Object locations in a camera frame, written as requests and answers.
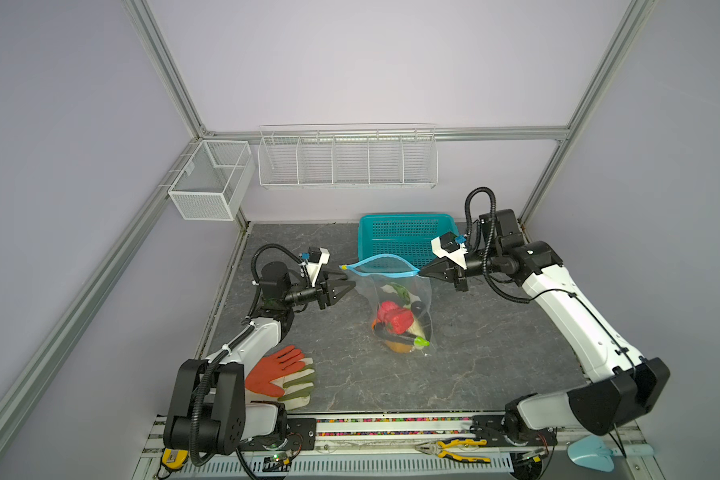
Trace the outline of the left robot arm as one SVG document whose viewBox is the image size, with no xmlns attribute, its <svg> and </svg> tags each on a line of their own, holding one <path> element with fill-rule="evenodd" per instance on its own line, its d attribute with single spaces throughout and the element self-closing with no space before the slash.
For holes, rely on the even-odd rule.
<svg viewBox="0 0 720 480">
<path fill-rule="evenodd" d="M 291 273 L 282 261 L 263 268 L 252 262 L 255 292 L 243 330 L 217 352 L 185 361 L 177 373 L 163 442 L 168 449 L 187 452 L 195 467 L 215 456 L 236 454 L 249 440 L 286 442 L 285 406 L 276 400 L 247 399 L 245 382 L 265 354 L 285 338 L 297 307 L 316 303 L 325 309 L 354 287 L 345 275 L 326 270 L 330 253 L 325 248 L 311 247 L 296 255 L 269 243 L 258 251 L 267 250 L 284 253 L 298 273 Z"/>
</svg>

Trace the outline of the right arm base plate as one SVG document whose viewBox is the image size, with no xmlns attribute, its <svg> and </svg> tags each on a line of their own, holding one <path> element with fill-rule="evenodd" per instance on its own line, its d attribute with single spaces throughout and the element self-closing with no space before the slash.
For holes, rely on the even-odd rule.
<svg viewBox="0 0 720 480">
<path fill-rule="evenodd" d="M 532 430 L 512 413 L 480 414 L 472 417 L 469 432 L 490 446 L 553 447 L 558 444 L 553 429 Z"/>
</svg>

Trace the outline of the clear zip top bag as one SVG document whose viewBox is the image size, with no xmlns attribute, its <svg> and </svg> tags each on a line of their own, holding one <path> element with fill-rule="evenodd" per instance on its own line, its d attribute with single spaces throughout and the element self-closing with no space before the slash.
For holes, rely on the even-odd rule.
<svg viewBox="0 0 720 480">
<path fill-rule="evenodd" d="M 345 264 L 341 271 L 367 300 L 376 339 L 399 354 L 434 352 L 432 286 L 417 267 L 400 256 L 379 254 Z"/>
</svg>

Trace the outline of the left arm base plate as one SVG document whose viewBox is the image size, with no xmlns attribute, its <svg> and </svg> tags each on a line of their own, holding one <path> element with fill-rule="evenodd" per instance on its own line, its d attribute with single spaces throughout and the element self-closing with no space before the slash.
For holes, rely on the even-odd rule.
<svg viewBox="0 0 720 480">
<path fill-rule="evenodd" d="M 317 419 L 313 417 L 289 417 L 269 435 L 244 440 L 240 449 L 246 452 L 265 451 L 311 451 L 317 439 Z"/>
</svg>

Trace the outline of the small red pepper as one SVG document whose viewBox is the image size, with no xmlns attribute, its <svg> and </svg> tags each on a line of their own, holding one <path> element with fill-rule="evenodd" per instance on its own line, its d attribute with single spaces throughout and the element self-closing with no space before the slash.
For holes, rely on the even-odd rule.
<svg viewBox="0 0 720 480">
<path fill-rule="evenodd" d="M 390 310 L 385 314 L 386 325 L 396 335 L 401 335 L 408 331 L 413 325 L 415 317 L 413 312 L 407 308 L 397 308 Z"/>
</svg>

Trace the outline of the light blue scoop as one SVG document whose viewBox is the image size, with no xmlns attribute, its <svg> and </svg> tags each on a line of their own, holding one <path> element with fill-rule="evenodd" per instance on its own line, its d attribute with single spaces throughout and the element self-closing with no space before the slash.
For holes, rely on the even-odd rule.
<svg viewBox="0 0 720 480">
<path fill-rule="evenodd" d="M 613 447 L 600 437 L 588 436 L 571 443 L 567 455 L 575 465 L 599 472 L 609 473 L 615 468 L 614 457 L 647 457 L 654 455 L 649 444 L 627 444 Z"/>
</svg>

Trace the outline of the red white work glove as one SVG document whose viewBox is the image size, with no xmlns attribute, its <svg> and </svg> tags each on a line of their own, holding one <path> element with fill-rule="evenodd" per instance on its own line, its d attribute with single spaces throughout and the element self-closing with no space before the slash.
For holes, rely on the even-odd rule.
<svg viewBox="0 0 720 480">
<path fill-rule="evenodd" d="M 306 407 L 316 372 L 313 359 L 290 345 L 262 358 L 246 377 L 247 402 L 278 402 L 288 411 Z"/>
</svg>

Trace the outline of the green vegetable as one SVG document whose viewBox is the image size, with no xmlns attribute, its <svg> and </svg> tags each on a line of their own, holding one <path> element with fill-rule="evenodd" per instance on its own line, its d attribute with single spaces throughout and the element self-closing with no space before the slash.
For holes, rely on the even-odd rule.
<svg viewBox="0 0 720 480">
<path fill-rule="evenodd" d="M 388 294 L 395 294 L 403 302 L 404 305 L 409 305 L 412 303 L 411 293 L 405 286 L 401 284 L 395 282 L 385 284 L 382 287 L 382 291 Z"/>
</svg>

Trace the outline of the teal plastic basket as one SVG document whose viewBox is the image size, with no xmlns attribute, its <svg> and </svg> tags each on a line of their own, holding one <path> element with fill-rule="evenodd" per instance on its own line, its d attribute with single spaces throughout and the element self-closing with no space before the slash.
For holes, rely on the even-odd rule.
<svg viewBox="0 0 720 480">
<path fill-rule="evenodd" d="M 431 241 L 447 232 L 458 232 L 447 214 L 366 215 L 358 225 L 358 259 L 393 254 L 423 267 L 436 258 Z"/>
</svg>

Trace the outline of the white radish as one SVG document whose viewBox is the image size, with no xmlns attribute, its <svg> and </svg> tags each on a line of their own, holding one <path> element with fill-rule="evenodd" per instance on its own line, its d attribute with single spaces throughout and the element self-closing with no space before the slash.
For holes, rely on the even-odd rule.
<svg viewBox="0 0 720 480">
<path fill-rule="evenodd" d="M 415 316 L 412 325 L 408 329 L 408 332 L 414 334 L 417 337 L 422 337 L 426 340 L 430 340 L 432 335 L 432 321 L 429 313 L 423 312 L 421 315 Z"/>
</svg>

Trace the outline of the yellow handled pliers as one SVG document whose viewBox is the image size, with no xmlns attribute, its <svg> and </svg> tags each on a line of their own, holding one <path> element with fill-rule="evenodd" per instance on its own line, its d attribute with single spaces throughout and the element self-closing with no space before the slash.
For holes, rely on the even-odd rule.
<svg viewBox="0 0 720 480">
<path fill-rule="evenodd" d="M 478 456 L 475 451 L 487 446 L 486 440 L 452 438 L 417 445 L 419 453 L 465 464 L 490 464 L 488 457 Z"/>
</svg>

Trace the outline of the yellow tape measure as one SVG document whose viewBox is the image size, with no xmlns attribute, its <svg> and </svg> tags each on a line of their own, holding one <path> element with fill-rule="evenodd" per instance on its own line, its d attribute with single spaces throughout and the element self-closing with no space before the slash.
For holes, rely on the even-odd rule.
<svg viewBox="0 0 720 480">
<path fill-rule="evenodd" d="M 184 468 L 188 460 L 187 450 L 165 448 L 160 457 L 160 468 L 165 472 L 177 472 Z"/>
</svg>

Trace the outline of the white mesh box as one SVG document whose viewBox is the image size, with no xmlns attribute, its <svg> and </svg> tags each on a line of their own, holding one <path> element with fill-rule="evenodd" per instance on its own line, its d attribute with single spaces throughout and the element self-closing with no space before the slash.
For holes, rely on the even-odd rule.
<svg viewBox="0 0 720 480">
<path fill-rule="evenodd" d="M 201 140 L 168 194 L 184 220 L 235 221 L 254 173 L 248 142 Z"/>
</svg>

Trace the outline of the yellow orange mango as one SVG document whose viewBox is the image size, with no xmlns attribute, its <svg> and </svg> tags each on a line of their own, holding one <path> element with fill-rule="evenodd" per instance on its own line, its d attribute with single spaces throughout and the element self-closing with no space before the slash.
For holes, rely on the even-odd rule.
<svg viewBox="0 0 720 480">
<path fill-rule="evenodd" d="M 416 350 L 416 346 L 412 343 L 385 340 L 384 344 L 395 353 L 407 354 Z"/>
</svg>

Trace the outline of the pink red round fruit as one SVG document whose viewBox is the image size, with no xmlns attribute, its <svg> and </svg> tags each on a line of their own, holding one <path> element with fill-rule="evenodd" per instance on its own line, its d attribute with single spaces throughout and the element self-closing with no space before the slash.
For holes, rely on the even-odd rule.
<svg viewBox="0 0 720 480">
<path fill-rule="evenodd" d="M 394 301 L 384 301 L 377 310 L 377 321 L 381 323 L 386 323 L 386 315 L 389 312 L 396 312 L 399 308 L 400 306 Z"/>
</svg>

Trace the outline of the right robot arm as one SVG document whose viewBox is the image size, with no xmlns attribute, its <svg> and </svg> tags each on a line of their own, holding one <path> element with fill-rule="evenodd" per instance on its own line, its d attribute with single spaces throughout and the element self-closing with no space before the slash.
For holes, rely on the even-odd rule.
<svg viewBox="0 0 720 480">
<path fill-rule="evenodd" d="M 464 213 L 464 233 L 433 239 L 435 258 L 421 276 L 458 291 L 481 277 L 509 302 L 537 304 L 568 342 L 587 381 L 509 402 L 498 432 L 514 444 L 564 427 L 603 436 L 651 413 L 670 379 L 668 366 L 624 339 L 575 284 L 558 253 L 546 242 L 526 241 L 513 210 L 498 209 L 490 188 L 470 191 Z"/>
</svg>

